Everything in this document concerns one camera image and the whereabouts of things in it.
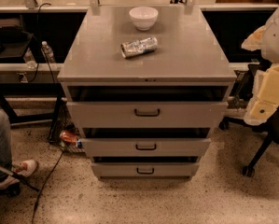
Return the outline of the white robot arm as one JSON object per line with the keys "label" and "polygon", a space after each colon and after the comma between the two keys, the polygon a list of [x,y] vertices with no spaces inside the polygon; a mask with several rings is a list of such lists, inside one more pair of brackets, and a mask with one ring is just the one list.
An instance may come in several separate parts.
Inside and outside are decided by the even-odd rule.
{"label": "white robot arm", "polygon": [[250,51],[259,49],[261,57],[272,63],[266,71],[256,72],[253,96],[244,114],[245,123],[259,125],[265,123],[279,107],[279,7],[241,47]]}

